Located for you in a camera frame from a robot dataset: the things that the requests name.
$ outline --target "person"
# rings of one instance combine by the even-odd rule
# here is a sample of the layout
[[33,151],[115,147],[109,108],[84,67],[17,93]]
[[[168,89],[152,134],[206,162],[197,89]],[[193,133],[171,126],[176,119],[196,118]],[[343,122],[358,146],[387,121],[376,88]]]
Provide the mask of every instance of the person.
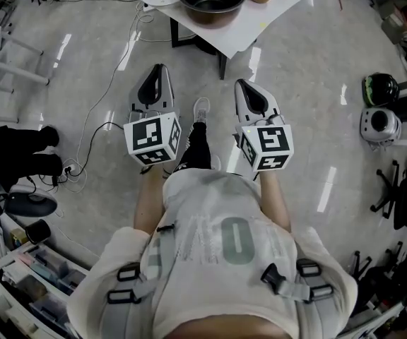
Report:
[[[83,338],[115,339],[118,336],[111,333],[115,326],[125,330],[124,317],[114,315],[109,318],[113,326],[104,324],[108,292],[120,281],[119,269],[128,263],[140,262],[147,280],[162,275],[167,259],[159,254],[163,244],[158,240],[170,228],[175,236],[172,268],[151,297],[153,318],[144,312],[130,322],[143,321],[147,325],[143,334],[123,338],[299,338],[294,302],[274,295],[260,281],[272,262],[288,281],[295,282],[297,275],[297,247],[276,173],[260,172],[258,190],[255,182],[239,175],[211,170],[206,142],[209,112],[209,100],[199,98],[177,169],[166,182],[160,165],[143,175],[133,227],[114,233],[71,295],[67,313]],[[168,217],[173,225],[165,225]],[[308,247],[343,272],[321,242]],[[341,295],[339,331],[354,307],[353,285]]]
[[40,131],[0,127],[0,184],[5,191],[21,177],[43,174],[57,177],[62,161],[56,154],[34,154],[59,144],[56,129],[46,126]]

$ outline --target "black cylinder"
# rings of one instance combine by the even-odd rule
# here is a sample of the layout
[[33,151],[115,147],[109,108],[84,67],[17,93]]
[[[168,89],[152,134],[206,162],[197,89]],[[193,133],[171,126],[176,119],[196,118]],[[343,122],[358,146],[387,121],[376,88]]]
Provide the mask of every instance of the black cylinder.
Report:
[[42,219],[26,226],[25,232],[26,237],[34,245],[39,244],[51,236],[51,230],[49,229],[48,224]]

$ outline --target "person's right arm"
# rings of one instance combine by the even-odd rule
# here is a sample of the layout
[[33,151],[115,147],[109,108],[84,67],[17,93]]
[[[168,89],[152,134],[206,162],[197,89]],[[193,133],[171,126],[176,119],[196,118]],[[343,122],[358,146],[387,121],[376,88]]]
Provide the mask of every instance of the person's right arm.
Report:
[[283,200],[281,186],[274,171],[260,172],[261,211],[267,218],[291,232],[290,217]]

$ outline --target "concrete floor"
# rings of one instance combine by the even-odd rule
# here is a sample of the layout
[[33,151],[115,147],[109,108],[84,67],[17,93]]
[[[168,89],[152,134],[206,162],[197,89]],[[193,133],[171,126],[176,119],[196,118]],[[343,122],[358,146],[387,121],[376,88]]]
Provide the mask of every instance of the concrete floor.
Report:
[[[233,85],[238,78],[250,78],[275,95],[293,128],[295,155],[278,173],[293,222],[314,226],[343,265],[356,249],[376,260],[398,240],[407,248],[407,229],[394,231],[392,219],[369,211],[382,190],[376,169],[391,174],[392,159],[404,163],[407,148],[372,152],[358,128],[361,79],[376,71],[390,73],[397,81],[407,76],[368,1],[341,1],[342,11],[338,0],[301,1],[229,61],[224,81],[218,79],[216,58],[195,47],[131,41],[125,68],[115,73],[108,94],[89,116],[80,161],[99,125],[108,120],[127,123],[128,94],[141,72],[164,63],[181,109],[183,132],[191,124],[195,99],[210,99],[208,142],[225,169],[236,122]],[[51,83],[45,87],[8,78],[16,91],[0,93],[0,115],[18,116],[18,128],[57,127],[61,143],[56,151],[63,160],[75,158],[86,114],[105,92],[126,49],[135,5],[83,1],[38,6],[20,0],[11,19],[13,36],[46,54],[38,57],[14,47],[10,59],[50,76]],[[139,24],[141,37],[169,39],[168,18],[153,15],[153,23]],[[109,127],[97,134],[86,169],[84,190],[74,194],[61,186],[54,195],[64,216],[53,214],[48,220],[99,254],[116,229],[132,223],[140,167],[126,155],[123,133]],[[65,187],[79,190],[83,181],[81,177]]]

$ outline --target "black buckle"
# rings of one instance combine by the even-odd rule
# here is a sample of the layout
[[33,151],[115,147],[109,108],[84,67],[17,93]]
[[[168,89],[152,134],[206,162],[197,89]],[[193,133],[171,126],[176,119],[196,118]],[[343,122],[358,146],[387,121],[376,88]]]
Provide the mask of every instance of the black buckle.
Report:
[[[121,297],[119,299],[116,298],[111,298],[111,295],[119,295],[128,293],[128,297]],[[136,296],[134,295],[134,291],[132,289],[129,290],[111,290],[107,293],[107,303],[108,304],[139,304],[141,302],[141,299],[137,299]]]
[[[133,275],[130,276],[123,276],[122,274],[124,273],[130,273],[133,272]],[[129,263],[123,267],[121,267],[119,269],[119,271],[117,271],[117,281],[122,282],[122,281],[131,281],[131,280],[135,280],[139,277],[139,274],[141,273],[141,269],[140,269],[140,263]]]
[[261,275],[260,280],[266,284],[269,284],[273,289],[275,295],[279,295],[279,289],[281,288],[282,282],[285,281],[285,276],[282,276],[277,271],[277,266],[274,263],[272,263],[266,268],[264,273]]
[[322,274],[322,269],[319,265],[308,258],[300,258],[296,261],[296,268],[303,278],[311,278],[312,276],[320,276]]
[[173,230],[174,228],[175,228],[174,224],[166,225],[166,226],[158,227],[156,229],[156,232],[169,231],[169,230]]
[[334,293],[334,288],[330,284],[315,286],[310,288],[310,298],[305,303],[317,302],[331,297]]

